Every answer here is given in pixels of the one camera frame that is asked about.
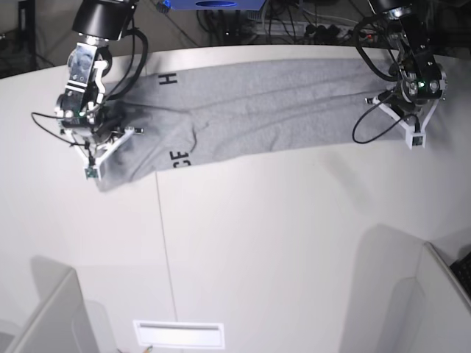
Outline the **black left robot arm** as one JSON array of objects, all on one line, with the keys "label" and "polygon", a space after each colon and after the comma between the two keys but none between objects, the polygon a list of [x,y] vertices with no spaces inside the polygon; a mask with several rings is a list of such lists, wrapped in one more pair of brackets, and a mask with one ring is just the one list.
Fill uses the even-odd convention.
[{"label": "black left robot arm", "polygon": [[[412,2],[370,1],[369,5],[372,15],[355,25],[353,40],[369,69],[394,84],[390,93],[382,93],[378,99],[401,115],[419,112],[426,104],[440,100],[447,89],[447,77],[435,60],[425,25]],[[378,25],[380,36],[398,50],[387,74],[373,63],[361,44],[361,31],[369,25]]]}]

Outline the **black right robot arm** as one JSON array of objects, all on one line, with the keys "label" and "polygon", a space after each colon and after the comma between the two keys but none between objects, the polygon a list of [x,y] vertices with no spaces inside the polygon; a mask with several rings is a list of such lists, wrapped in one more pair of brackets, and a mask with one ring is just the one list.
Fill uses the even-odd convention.
[{"label": "black right robot arm", "polygon": [[[137,1],[83,1],[72,30],[82,37],[68,57],[68,80],[54,113],[64,132],[89,144],[106,143],[123,133],[121,118],[108,116],[106,103],[122,98],[137,82],[146,63],[149,44],[134,25]],[[135,73],[106,92],[103,78],[113,65],[110,41],[139,39],[143,52]]]}]

